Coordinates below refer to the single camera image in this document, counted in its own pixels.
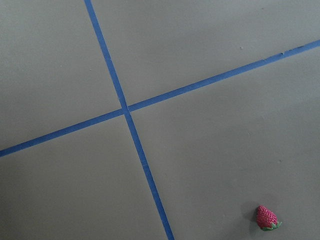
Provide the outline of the red strawberry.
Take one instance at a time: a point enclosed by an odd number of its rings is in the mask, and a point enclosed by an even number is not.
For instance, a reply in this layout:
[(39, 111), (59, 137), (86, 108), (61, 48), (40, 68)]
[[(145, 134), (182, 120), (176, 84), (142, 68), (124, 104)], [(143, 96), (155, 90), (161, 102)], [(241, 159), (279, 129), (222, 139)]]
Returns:
[(277, 216), (264, 205), (257, 207), (255, 222), (264, 232), (278, 229), (282, 224), (282, 222), (278, 221)]

